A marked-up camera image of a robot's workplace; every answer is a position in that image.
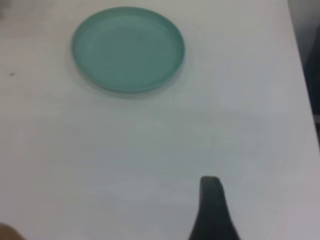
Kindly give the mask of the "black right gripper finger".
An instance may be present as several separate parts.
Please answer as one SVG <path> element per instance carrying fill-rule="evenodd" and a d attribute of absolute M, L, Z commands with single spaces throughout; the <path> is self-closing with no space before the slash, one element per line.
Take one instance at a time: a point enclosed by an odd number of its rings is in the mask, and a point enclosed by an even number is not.
<path fill-rule="evenodd" d="M 239 240 L 232 222 L 223 185 L 215 176 L 200 179 L 199 208 L 191 240 Z"/>

